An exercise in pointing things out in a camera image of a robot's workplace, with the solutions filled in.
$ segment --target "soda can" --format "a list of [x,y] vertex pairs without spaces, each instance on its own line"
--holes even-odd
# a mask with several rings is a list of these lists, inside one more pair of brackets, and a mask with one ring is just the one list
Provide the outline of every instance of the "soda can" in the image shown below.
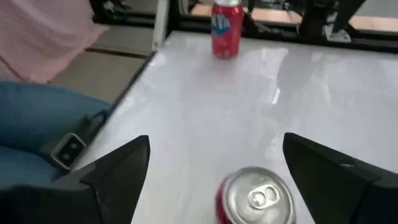
[[260,167],[243,168],[224,179],[216,194],[219,224],[293,224],[292,195],[283,180]]
[[240,0],[215,0],[211,11],[211,44],[216,57],[230,58],[239,52],[242,23]]

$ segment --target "can logo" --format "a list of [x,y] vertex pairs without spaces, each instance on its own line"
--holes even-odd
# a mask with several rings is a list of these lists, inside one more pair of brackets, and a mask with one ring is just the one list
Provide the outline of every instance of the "can logo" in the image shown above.
[[215,14],[211,17],[211,29],[214,35],[221,35],[229,31],[231,24],[224,14]]

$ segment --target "buckle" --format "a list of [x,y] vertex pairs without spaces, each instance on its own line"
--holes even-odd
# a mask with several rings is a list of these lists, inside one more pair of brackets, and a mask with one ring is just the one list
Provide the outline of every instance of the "buckle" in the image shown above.
[[86,147],[86,143],[77,134],[68,133],[51,150],[51,158],[64,169],[70,170]]

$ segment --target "white table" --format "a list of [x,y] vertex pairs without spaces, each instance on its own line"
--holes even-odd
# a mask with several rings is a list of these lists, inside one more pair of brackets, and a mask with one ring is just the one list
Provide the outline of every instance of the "white table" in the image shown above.
[[215,223],[221,180],[246,166],[279,174],[298,224],[313,220],[282,153],[294,132],[398,172],[398,59],[243,39],[217,60],[210,36],[173,32],[79,167],[141,134],[150,165],[132,223]]

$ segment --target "floor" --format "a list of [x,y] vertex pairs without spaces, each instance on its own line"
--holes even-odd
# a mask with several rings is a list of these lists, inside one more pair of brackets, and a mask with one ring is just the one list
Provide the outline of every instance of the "floor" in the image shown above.
[[[133,11],[156,12],[157,0],[127,0]],[[398,1],[368,0],[358,11],[362,16],[398,17]],[[144,63],[152,47],[153,29],[112,26],[92,46],[141,55],[141,58],[85,52],[52,82],[112,103]]]

